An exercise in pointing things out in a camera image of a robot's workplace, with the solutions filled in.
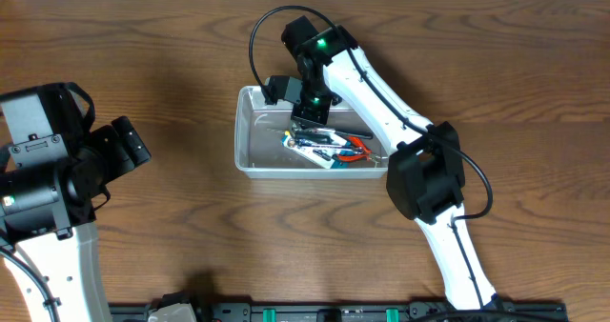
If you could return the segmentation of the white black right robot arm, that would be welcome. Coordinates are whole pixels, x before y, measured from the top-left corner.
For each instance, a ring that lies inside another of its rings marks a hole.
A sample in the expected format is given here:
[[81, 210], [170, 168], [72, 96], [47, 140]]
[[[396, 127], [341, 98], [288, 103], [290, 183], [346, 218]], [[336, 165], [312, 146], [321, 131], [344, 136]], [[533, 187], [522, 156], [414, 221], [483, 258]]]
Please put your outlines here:
[[409, 107], [378, 75], [341, 26], [317, 30], [299, 17], [281, 40], [301, 76], [293, 116], [306, 126], [327, 124], [330, 107], [347, 103], [389, 156], [386, 189], [401, 214], [415, 221], [437, 261], [449, 303], [458, 310], [488, 306], [487, 279], [466, 227], [464, 166], [473, 160], [447, 122], [434, 125]]

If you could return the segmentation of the silver ring wrench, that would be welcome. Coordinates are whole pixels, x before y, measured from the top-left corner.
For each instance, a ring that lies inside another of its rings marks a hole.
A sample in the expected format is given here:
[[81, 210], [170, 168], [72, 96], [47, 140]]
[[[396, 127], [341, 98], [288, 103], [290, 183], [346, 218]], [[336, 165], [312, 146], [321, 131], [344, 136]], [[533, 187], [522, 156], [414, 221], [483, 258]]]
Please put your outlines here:
[[328, 150], [339, 150], [339, 151], [352, 151], [353, 148], [345, 145], [334, 145], [334, 144], [320, 144], [312, 142], [307, 139], [289, 139], [287, 145], [291, 148], [313, 148], [313, 149], [328, 149]]

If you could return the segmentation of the black yellow screwdriver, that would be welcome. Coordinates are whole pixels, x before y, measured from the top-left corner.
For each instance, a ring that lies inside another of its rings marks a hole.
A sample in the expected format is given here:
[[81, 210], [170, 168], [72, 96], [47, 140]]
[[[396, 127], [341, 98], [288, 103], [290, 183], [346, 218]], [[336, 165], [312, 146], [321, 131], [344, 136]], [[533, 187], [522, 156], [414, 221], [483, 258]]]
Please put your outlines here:
[[268, 129], [268, 131], [286, 134], [288, 133], [294, 139], [303, 139], [308, 140], [313, 143], [318, 144], [332, 144], [333, 140], [328, 134], [323, 133], [315, 133], [309, 131], [288, 131], [288, 130], [278, 130], [278, 129]]

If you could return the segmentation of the red handled tool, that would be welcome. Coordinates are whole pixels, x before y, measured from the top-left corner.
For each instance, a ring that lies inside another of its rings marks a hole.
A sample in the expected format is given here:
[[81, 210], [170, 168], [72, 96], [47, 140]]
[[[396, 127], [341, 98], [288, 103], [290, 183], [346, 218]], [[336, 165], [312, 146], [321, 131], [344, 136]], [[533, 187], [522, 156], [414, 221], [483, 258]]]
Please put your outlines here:
[[380, 163], [383, 160], [381, 155], [378, 155], [371, 151], [363, 141], [356, 136], [347, 137], [348, 151], [341, 151], [333, 155], [335, 161], [341, 163], [355, 163], [357, 161], [370, 161], [374, 163]]

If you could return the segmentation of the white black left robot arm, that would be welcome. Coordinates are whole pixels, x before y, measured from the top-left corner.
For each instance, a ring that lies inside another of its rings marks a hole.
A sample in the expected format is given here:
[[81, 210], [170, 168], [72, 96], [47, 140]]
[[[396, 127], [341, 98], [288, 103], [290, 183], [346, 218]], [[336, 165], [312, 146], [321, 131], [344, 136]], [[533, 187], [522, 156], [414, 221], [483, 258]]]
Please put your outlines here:
[[1, 149], [1, 255], [34, 321], [110, 321], [99, 270], [98, 195], [151, 154], [121, 116], [95, 129], [73, 82], [1, 97], [11, 141]]

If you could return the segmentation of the blue white product box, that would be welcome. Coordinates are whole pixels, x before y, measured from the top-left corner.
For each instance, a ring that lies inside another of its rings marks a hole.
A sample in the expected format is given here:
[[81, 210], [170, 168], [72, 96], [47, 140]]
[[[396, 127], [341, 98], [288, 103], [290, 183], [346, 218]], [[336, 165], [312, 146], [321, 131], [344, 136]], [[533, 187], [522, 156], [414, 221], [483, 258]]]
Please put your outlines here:
[[[337, 135], [330, 135], [333, 140], [334, 145], [345, 145], [348, 146], [348, 141]], [[287, 145], [287, 141], [289, 139], [293, 139], [288, 133], [284, 134], [282, 137], [282, 145], [284, 148], [295, 152], [296, 154], [304, 157], [310, 162], [318, 165], [323, 169], [333, 169], [340, 168], [341, 164], [339, 161], [335, 161], [333, 159], [333, 155], [339, 153], [339, 150], [328, 150], [328, 149], [313, 149], [313, 148], [300, 148], [294, 147], [291, 148]]]

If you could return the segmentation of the small black handled hammer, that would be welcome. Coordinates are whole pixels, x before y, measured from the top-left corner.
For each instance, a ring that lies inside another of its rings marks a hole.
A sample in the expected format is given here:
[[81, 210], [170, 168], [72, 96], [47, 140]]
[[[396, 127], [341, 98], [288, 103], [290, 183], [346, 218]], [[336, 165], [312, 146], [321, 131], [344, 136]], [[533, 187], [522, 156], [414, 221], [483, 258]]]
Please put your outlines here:
[[296, 129], [296, 135], [304, 135], [304, 134], [317, 134], [317, 135], [337, 135], [340, 137], [356, 137], [361, 139], [373, 139], [374, 135], [368, 131], [345, 131], [338, 129], [329, 129], [329, 128], [307, 128], [307, 129]]

